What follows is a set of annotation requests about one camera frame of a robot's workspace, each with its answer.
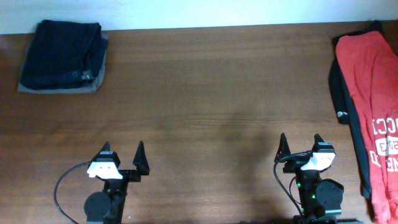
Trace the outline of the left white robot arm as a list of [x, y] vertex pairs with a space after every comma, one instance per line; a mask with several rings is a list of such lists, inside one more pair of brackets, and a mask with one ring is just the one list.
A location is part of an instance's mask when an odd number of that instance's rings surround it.
[[121, 223], [128, 185], [140, 182], [150, 173], [144, 143], [139, 142], [132, 164], [135, 169], [119, 169], [121, 161], [106, 142], [92, 158], [87, 173], [90, 178], [104, 182], [102, 191], [91, 194], [85, 201], [84, 212], [87, 223]]

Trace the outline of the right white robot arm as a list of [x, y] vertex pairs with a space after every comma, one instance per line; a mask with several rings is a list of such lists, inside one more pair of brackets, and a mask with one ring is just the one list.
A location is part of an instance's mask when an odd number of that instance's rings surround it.
[[[280, 135], [279, 147], [274, 159], [273, 173], [282, 190], [292, 201], [298, 215], [290, 223], [337, 223], [336, 217], [342, 213], [344, 187], [333, 179], [322, 179], [320, 174], [331, 167], [336, 157], [330, 142], [324, 141], [319, 134], [314, 135], [311, 150], [291, 153], [284, 133]], [[277, 175], [277, 166], [283, 164], [282, 172], [293, 174], [299, 201], [296, 201], [290, 189], [284, 187]]]

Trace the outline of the red polo shirt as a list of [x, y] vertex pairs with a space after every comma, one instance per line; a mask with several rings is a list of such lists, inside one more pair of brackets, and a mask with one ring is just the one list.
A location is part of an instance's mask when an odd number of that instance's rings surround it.
[[397, 223], [397, 55], [377, 31], [343, 36], [336, 57], [369, 156], [376, 223]]

